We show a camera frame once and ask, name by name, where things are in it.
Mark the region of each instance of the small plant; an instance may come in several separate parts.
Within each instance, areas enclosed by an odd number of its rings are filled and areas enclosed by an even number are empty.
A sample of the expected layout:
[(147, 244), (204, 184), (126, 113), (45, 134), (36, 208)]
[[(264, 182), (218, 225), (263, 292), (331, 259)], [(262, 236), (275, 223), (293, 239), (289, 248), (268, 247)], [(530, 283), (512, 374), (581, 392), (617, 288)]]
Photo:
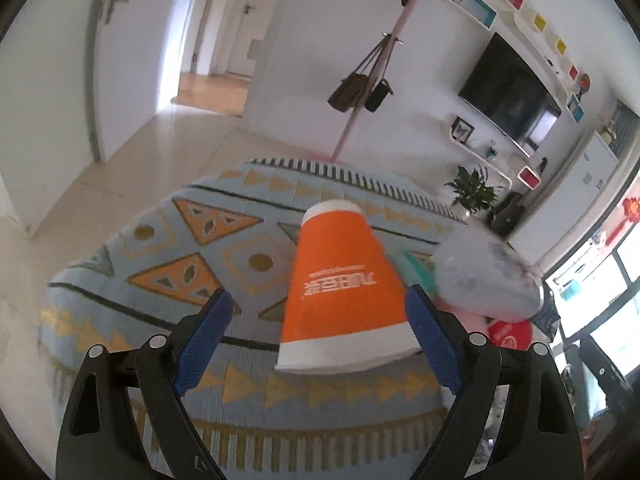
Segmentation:
[(447, 182), (445, 186), (452, 187), (456, 192), (456, 199), (453, 204), (460, 204), (471, 214), (478, 211), (489, 211), (494, 208), (497, 194), (496, 189), (503, 189), (502, 186), (492, 187), (486, 184), (489, 177), (487, 168), (480, 167), (469, 173), (464, 166), (458, 166), (458, 175), (453, 182)]

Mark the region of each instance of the handbag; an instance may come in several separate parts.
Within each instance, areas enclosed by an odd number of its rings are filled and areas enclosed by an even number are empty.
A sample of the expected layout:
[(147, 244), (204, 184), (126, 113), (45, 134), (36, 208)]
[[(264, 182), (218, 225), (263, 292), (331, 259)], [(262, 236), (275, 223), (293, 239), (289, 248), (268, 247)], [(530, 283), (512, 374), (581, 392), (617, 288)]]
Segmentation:
[(389, 36), (386, 36), (382, 41), (380, 41), (380, 43), (378, 43), (373, 50), (367, 54), (367, 57), (362, 60), (357, 69), (342, 80), (340, 86), (338, 86), (335, 92), (331, 94), (331, 97), (329, 97), (327, 101), (332, 108), (345, 113), (358, 103), (358, 99), (365, 91), (367, 82), (369, 81), (369, 76), (360, 73), (360, 71), (365, 71), (380, 52), (382, 52), (386, 46), (386, 42), (388, 41), (387, 38), (389, 38)]
[(391, 46), (391, 52), (389, 53), (389, 57), (386, 59), (385, 69), (382, 73), (382, 78), (380, 79), (380, 82), (376, 85), (376, 87), (373, 89), (373, 91), (367, 98), (367, 101), (364, 103), (364, 107), (369, 112), (373, 113), (378, 108), (380, 108), (380, 105), (382, 104), (382, 101), (385, 100), (386, 96), (388, 96), (389, 94), (394, 95), (394, 91), (391, 89), (391, 85), (389, 84), (389, 81), (386, 80), (385, 74), (386, 74), (386, 68), (389, 66), (389, 60), (391, 60), (391, 55), (394, 52), (395, 46), (396, 46), (396, 40), (394, 40), (394, 44)]

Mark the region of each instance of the tv screen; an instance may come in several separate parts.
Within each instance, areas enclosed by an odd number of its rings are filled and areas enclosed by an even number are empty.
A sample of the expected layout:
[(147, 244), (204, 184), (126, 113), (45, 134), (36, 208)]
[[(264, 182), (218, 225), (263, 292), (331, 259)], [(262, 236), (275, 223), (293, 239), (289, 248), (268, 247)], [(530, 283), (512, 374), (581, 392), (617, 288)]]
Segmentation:
[(498, 34), (482, 54), (460, 97), (529, 156), (562, 113), (542, 81)]

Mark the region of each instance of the white cabinet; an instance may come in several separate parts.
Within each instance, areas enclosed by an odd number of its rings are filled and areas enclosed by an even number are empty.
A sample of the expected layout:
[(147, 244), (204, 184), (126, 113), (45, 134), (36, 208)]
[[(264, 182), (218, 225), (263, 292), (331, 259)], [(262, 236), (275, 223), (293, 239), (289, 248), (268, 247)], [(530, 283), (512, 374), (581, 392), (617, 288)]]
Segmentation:
[(529, 263), (536, 263), (587, 211), (617, 164), (602, 138), (593, 134), (556, 189), (508, 242)]

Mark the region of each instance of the tile floor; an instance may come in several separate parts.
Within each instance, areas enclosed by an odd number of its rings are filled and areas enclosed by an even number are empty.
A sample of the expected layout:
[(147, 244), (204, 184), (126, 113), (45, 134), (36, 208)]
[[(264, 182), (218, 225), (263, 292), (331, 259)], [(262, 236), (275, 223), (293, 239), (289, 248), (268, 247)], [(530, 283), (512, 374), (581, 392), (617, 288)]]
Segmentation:
[(174, 103), (227, 115), (242, 115), (249, 80), (241, 76), (183, 73)]
[(50, 476), (57, 429), (37, 346), (47, 282), (192, 180), (257, 156), (308, 156), (294, 146), (242, 133), (239, 123), (236, 117), (172, 105), (106, 164), (87, 168), (33, 240), (0, 219), (0, 406)]

